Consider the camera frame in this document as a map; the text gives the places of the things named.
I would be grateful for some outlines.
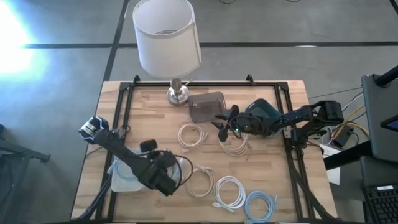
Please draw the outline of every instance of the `coiled white cable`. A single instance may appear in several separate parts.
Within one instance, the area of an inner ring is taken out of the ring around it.
[[[235,156],[235,157],[239,157],[239,156],[243,156],[247,149],[252,149],[252,146],[248,140],[249,134],[246,133],[242,133],[242,144],[239,147],[233,148],[233,149],[228,149],[224,143],[222,143],[221,141],[218,141],[218,144],[220,144],[220,147],[224,150],[225,153],[227,153],[230,156]]]
[[[261,198],[264,199],[267,202],[267,207],[268,207],[268,213],[262,218],[257,218],[250,214],[250,202],[255,199],[255,198]],[[244,223],[245,224],[253,224],[253,223],[265,223],[268,222],[272,215],[275,212],[276,208],[276,201],[278,199],[278,196],[275,196],[274,199],[272,199],[270,196],[268,196],[266,193],[261,192],[261,191],[254,191],[251,192],[247,199],[246,203],[244,204],[244,211],[246,212],[246,215],[248,216],[248,220],[246,220]]]
[[[222,199],[220,197],[220,193],[219,193],[220,188],[223,186],[223,184],[225,184],[227,182],[232,182],[239,188],[238,197],[231,204],[225,204],[222,201]],[[217,181],[216,187],[214,189],[214,196],[216,198],[216,202],[213,202],[211,204],[211,206],[213,206],[215,208],[223,208],[231,213],[234,213],[234,209],[242,207],[242,205],[244,204],[244,201],[246,200],[246,193],[244,191],[243,185],[240,183],[240,181],[237,180],[237,178],[231,177],[231,176],[223,177]]]
[[[194,172],[204,172],[204,173],[209,177],[209,181],[210,181],[210,187],[209,187],[208,191],[207,191],[206,193],[204,193],[204,194],[195,193],[195,192],[189,187],[189,181],[188,181],[187,184],[185,184],[185,186],[187,187],[188,192],[189,192],[192,196],[194,196],[194,197],[206,197],[207,195],[209,195],[209,194],[213,191],[213,189],[214,189],[214,176],[213,176],[213,174],[210,172],[210,171],[213,171],[213,170],[214,170],[214,169],[209,168],[209,167],[204,167],[204,166],[201,166],[201,165],[197,165],[197,168],[195,168],[195,169],[192,171],[192,174],[193,174]]]
[[[186,142],[184,142],[182,140],[182,132],[185,128],[190,127],[190,128],[195,128],[196,130],[199,131],[199,140],[195,143],[195,144],[187,144]],[[185,124],[180,128],[180,131],[178,132],[178,141],[180,142],[180,144],[185,147],[185,149],[181,150],[181,153],[186,153],[189,152],[190,150],[198,147],[203,141],[205,141],[206,137],[207,137],[208,133],[205,133],[205,131],[203,130],[203,128],[201,128],[199,125],[197,124]]]

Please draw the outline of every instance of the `black keyboard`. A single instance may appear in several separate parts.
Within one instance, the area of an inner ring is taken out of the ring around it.
[[[398,223],[398,185],[367,187],[363,191],[375,223]]]

